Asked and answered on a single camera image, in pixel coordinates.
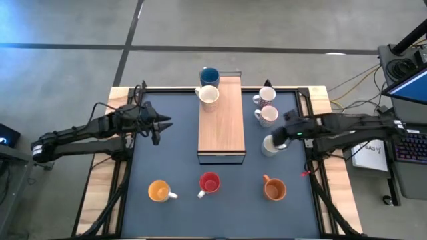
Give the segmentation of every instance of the orange mug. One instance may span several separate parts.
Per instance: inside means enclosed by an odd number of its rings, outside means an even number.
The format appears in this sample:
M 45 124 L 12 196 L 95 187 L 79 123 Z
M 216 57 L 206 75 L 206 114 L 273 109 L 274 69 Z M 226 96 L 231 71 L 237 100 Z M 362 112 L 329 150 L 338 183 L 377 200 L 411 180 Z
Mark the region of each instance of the orange mug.
M 262 175 L 264 180 L 264 196 L 272 201 L 280 201 L 286 195 L 286 186 L 280 179 L 270 179 L 267 175 Z
M 169 198 L 176 199 L 178 195 L 171 192 L 171 187 L 163 180 L 155 180 L 148 187 L 148 196 L 153 201 L 164 202 Z

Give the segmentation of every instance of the yellow cable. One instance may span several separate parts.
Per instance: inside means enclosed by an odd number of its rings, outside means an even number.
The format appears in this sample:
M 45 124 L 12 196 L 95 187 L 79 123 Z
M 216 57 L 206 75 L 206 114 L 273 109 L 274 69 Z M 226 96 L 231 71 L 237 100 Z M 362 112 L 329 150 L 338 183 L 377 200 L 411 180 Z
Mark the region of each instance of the yellow cable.
M 333 104 L 335 104 L 335 105 L 337 105 L 337 106 L 339 106 L 339 107 L 341 107 L 342 109 L 344 108 L 344 106 L 341 105 L 341 103 L 339 103 L 337 101 L 330 101 L 330 102 L 333 103 Z
M 350 90 L 348 90 L 347 93 L 345 93 L 344 95 L 342 95 L 339 98 L 333 99 L 331 101 L 337 101 L 340 100 L 341 98 L 345 97 L 347 94 L 349 94 L 351 91 L 353 91 L 355 88 L 357 88 L 357 86 L 359 86 L 365 79 L 368 78 L 369 75 L 373 74 L 377 69 L 379 69 L 380 67 L 375 68 L 374 70 L 370 71 L 368 74 L 365 75 L 365 77 L 362 78 L 362 80 L 360 80 L 356 85 L 354 85 L 354 87 L 352 87 Z
M 427 41 L 427 39 L 419 40 L 418 42 L 414 43 L 412 46 L 416 47 L 418 44 L 423 43 L 425 41 Z

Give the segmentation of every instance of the wooden table frame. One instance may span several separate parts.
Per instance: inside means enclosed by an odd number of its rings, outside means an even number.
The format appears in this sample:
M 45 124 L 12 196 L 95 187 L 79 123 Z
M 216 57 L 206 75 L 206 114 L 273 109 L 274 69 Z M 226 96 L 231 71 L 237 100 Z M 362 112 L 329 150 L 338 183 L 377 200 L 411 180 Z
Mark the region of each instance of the wooden table frame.
M 242 87 L 242 91 L 256 92 L 260 87 Z M 297 102 L 301 109 L 300 115 L 321 114 L 331 111 L 328 94 L 324 86 L 308 87 L 275 87 L 278 91 L 294 91 L 300 99 Z M 147 92 L 182 92 L 193 91 L 194 87 L 148 87 Z M 109 95 L 108 105 L 119 107 L 133 100 L 133 87 L 113 87 Z M 342 156 L 341 151 L 334 152 L 335 155 Z M 96 154 L 92 165 L 106 159 L 105 154 Z M 106 161 L 98 165 L 89 172 L 85 191 L 81 200 L 79 212 L 77 214 L 73 236 L 86 231 L 96 220 L 109 198 L 117 189 L 117 183 L 121 182 L 125 171 L 126 162 Z M 332 202 L 340 211 L 344 219 L 358 232 L 362 232 L 356 204 L 350 185 L 350 180 L 346 171 L 344 161 L 338 157 L 330 157 L 320 166 L 320 171 L 316 172 L 319 183 L 325 192 L 332 198 Z M 110 235 L 111 238 L 119 237 L 121 233 L 121 216 L 124 211 L 125 199 L 120 199 L 114 207 L 109 221 L 101 228 L 98 235 Z M 339 233 L 343 231 L 332 220 L 326 206 L 318 196 L 314 195 L 316 215 L 320 233 Z

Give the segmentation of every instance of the mug handle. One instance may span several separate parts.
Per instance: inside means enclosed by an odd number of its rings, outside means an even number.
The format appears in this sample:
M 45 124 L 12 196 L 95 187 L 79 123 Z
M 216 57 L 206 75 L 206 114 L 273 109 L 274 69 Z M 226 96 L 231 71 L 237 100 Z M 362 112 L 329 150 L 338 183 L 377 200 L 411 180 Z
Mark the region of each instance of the mug handle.
M 176 194 L 176 193 L 172 193 L 172 192 L 169 192 L 169 194 L 167 194 L 170 198 L 173 198 L 173 199 L 177 199 L 178 198 L 178 195 Z
M 262 175 L 262 179 L 264 180 L 264 183 L 267 183 L 270 180 L 266 174 Z
M 206 194 L 205 191 L 201 190 L 200 193 L 197 195 L 199 198 L 202 198 Z
M 259 95 L 255 95 L 255 96 L 253 96 L 253 97 L 252 97 L 252 101 L 253 101 L 255 104 L 259 104 L 259 103 L 260 103 L 260 96 L 259 96 Z
M 254 115 L 255 115 L 256 119 L 260 120 L 261 110 L 256 109 L 256 110 L 254 111 Z
M 196 88 L 194 89 L 195 94 L 196 94 L 197 96 L 199 95 L 200 89 L 201 89 L 201 87 L 196 87 Z

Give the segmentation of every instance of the blue mug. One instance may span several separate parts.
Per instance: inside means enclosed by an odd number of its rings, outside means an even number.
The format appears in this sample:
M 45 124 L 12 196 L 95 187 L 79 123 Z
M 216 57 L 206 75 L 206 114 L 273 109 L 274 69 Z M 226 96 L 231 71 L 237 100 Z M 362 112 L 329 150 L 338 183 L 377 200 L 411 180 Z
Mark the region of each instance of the blue mug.
M 212 85 L 218 87 L 220 84 L 220 72 L 212 67 L 204 67 L 200 72 L 201 86 Z

